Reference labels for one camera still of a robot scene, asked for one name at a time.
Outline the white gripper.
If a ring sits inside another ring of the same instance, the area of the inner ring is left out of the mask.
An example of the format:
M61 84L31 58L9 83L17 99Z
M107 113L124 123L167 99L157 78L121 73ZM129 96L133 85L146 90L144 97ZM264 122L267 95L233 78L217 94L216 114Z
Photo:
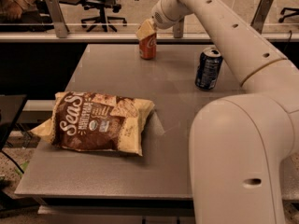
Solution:
M146 19L139 26L136 34L138 40L156 33L156 26L168 29L182 20L191 12L179 0L159 0L151 10L152 19Z

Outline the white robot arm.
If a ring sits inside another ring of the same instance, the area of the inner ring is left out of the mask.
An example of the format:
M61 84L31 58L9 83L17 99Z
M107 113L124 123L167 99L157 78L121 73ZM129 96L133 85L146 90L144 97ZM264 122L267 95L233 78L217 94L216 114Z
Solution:
M280 164L299 149L295 65L221 0L160 0L160 29L193 14L243 94L205 105L189 138L196 224L285 224Z

